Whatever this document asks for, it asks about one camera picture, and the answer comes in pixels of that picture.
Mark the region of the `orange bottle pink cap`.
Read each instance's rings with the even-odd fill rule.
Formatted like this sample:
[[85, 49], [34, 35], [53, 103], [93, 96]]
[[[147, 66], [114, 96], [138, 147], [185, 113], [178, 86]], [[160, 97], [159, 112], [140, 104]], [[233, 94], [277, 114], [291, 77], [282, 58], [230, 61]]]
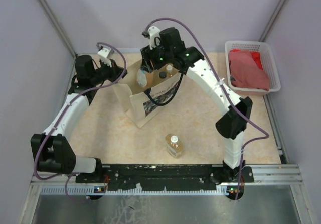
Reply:
[[145, 71], [142, 69], [139, 69], [136, 75], [136, 81], [142, 88], [145, 88], [147, 86], [147, 77], [145, 75]]

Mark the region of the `amber bottle white cap tall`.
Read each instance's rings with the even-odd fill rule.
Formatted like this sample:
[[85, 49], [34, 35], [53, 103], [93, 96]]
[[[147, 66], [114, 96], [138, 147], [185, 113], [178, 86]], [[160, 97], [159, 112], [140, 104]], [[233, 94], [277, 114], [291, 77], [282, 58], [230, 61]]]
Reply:
[[173, 66], [171, 64], [168, 64], [166, 66], [166, 73], [168, 77], [172, 77], [173, 75]]

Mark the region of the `clear bottle dark cap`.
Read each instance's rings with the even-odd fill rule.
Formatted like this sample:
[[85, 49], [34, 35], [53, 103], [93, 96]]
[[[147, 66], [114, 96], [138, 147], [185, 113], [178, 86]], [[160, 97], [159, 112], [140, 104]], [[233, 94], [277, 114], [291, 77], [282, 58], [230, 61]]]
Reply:
[[159, 78], [160, 79], [165, 79], [166, 77], [167, 77], [166, 72], [162, 71], [162, 72], [159, 73]]

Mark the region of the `beige canvas tote bag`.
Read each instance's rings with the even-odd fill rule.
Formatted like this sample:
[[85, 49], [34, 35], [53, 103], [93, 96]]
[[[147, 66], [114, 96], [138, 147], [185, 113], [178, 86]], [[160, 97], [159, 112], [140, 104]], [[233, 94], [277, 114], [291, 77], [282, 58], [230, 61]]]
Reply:
[[183, 75], [173, 67], [172, 77], [167, 76], [165, 79], [160, 79], [159, 73], [166, 72], [164, 66], [153, 72], [152, 84], [148, 88], [142, 88], [136, 81], [141, 62], [138, 60], [130, 65], [125, 78], [113, 86], [123, 111], [140, 128], [169, 104], [183, 78]]

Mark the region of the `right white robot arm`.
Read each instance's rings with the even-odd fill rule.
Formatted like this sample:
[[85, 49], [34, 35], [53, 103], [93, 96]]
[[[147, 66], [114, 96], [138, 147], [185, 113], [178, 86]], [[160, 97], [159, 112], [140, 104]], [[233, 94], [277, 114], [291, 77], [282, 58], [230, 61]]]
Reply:
[[224, 176], [231, 182], [238, 180], [245, 166], [242, 146], [252, 100], [229, 90], [201, 46], [186, 47], [175, 27], [160, 30], [150, 26], [142, 35], [149, 40], [149, 44], [140, 50], [142, 62], [137, 73], [138, 84], [150, 96], [155, 72], [171, 65], [205, 91], [222, 113], [215, 127], [225, 141]]

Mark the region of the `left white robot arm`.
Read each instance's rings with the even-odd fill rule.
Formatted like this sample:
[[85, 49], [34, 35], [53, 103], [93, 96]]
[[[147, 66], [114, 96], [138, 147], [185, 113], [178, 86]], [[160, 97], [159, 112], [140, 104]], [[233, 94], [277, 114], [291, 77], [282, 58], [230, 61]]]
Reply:
[[97, 66], [89, 55], [75, 59], [75, 75], [72, 77], [67, 98], [53, 122], [40, 134], [31, 137], [34, 158], [34, 176], [39, 180], [59, 175], [86, 174], [93, 182], [104, 177], [100, 161], [94, 157], [77, 156], [69, 141], [77, 123], [93, 102], [104, 82], [116, 84], [126, 75], [113, 59], [99, 58]]

